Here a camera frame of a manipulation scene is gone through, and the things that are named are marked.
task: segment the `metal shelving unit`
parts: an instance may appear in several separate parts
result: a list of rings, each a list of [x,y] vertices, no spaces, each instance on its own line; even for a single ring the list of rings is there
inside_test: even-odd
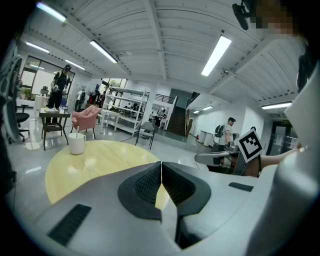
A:
[[[111,125],[114,126],[114,130],[116,131],[117,128],[124,130],[126,132],[129,132],[132,134],[132,136],[134,136],[134,134],[136,132],[138,132],[139,130],[139,126],[142,122],[142,119],[144,117],[144,114],[141,113],[141,109],[143,107],[146,106],[147,101],[148,101],[148,97],[149,97],[149,92],[146,91],[141,91],[141,90],[132,90],[132,89],[125,89],[125,88],[120,88],[120,87],[109,87],[110,89],[110,93],[105,95],[105,100],[103,103],[103,110],[101,111],[101,115],[102,115],[102,122],[101,122],[101,129],[100,132],[103,132],[103,124],[104,122],[106,123],[106,125]],[[121,96],[119,95],[112,95],[112,92],[116,92],[117,94],[120,93]],[[139,98],[129,98],[129,97],[123,97],[123,93],[128,93],[131,94],[133,96],[138,96]],[[130,108],[125,108],[122,106],[117,106],[115,105],[116,100],[120,100],[119,104],[121,103],[121,101],[126,101],[126,102],[133,102],[133,103],[137,103],[139,105],[138,110],[133,110]],[[127,113],[129,112],[130,116],[124,116],[121,111],[120,112],[114,112],[114,111],[110,111],[111,108],[115,108],[118,110],[123,110],[126,111]],[[135,117],[131,117],[131,113],[135,113],[136,116]],[[115,116],[116,120],[105,120],[105,116]],[[118,123],[119,119],[125,120],[127,122],[131,122],[133,123],[133,128],[126,126],[124,124],[120,124]]]

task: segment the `pink armchair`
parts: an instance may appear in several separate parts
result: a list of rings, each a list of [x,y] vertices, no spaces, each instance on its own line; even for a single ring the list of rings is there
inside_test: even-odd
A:
[[[83,131],[83,130],[87,131],[87,129],[92,128],[94,138],[96,138],[96,135],[95,135],[96,118],[97,118],[97,115],[101,112],[101,110],[102,108],[98,108],[94,105],[91,105],[90,107],[86,108],[82,112],[72,112],[71,132],[74,128],[78,129],[78,127],[79,127],[79,131]]]

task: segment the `round table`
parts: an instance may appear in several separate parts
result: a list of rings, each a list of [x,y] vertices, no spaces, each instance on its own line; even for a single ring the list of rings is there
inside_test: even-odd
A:
[[[160,160],[149,151],[118,141],[87,141],[85,151],[80,155],[71,154],[66,146],[52,158],[47,167],[46,194],[51,204],[54,204],[94,178],[157,161]],[[169,195],[161,185],[155,207],[163,210],[168,200]]]

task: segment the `staircase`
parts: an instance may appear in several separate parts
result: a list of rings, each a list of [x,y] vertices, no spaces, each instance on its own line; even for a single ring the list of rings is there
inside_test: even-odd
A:
[[[174,107],[174,112],[170,118],[167,128],[168,132],[185,136],[186,110],[182,107]]]

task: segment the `ceiling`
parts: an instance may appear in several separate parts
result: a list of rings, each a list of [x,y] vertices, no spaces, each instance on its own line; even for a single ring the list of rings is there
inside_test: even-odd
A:
[[[65,23],[40,9],[24,38],[68,56],[95,78],[127,78],[210,94],[217,103],[250,97],[259,104],[294,99],[302,43],[241,29],[232,11],[240,0],[44,0]],[[220,35],[232,40],[217,66],[201,75]],[[96,40],[114,64],[89,43]]]

